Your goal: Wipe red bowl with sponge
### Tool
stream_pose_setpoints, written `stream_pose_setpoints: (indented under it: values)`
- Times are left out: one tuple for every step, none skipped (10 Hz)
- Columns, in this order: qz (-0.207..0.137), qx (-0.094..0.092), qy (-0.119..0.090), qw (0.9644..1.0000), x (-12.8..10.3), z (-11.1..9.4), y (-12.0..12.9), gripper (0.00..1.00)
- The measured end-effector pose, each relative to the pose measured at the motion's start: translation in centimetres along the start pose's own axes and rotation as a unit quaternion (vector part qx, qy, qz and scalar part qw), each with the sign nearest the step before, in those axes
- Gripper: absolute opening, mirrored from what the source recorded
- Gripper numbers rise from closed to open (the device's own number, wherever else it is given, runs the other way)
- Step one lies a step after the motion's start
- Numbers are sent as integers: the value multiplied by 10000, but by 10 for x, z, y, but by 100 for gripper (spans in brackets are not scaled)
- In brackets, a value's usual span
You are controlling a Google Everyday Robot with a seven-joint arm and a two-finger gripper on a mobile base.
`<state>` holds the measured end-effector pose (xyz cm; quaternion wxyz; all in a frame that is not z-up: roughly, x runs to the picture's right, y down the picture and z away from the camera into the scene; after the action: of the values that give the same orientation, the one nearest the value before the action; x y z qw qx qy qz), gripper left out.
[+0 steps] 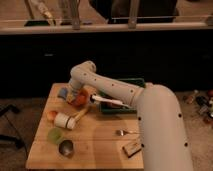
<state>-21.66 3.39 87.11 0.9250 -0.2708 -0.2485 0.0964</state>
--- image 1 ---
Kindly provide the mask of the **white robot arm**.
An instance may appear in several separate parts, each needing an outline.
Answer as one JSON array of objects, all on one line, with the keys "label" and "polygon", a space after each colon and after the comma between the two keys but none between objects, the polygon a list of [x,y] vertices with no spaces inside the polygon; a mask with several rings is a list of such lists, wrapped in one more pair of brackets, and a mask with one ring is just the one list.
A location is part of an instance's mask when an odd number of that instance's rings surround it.
[{"label": "white robot arm", "polygon": [[183,114],[169,88],[159,84],[143,88],[98,75],[92,61],[74,66],[70,75],[74,96],[89,85],[137,111],[144,171],[194,171]]}]

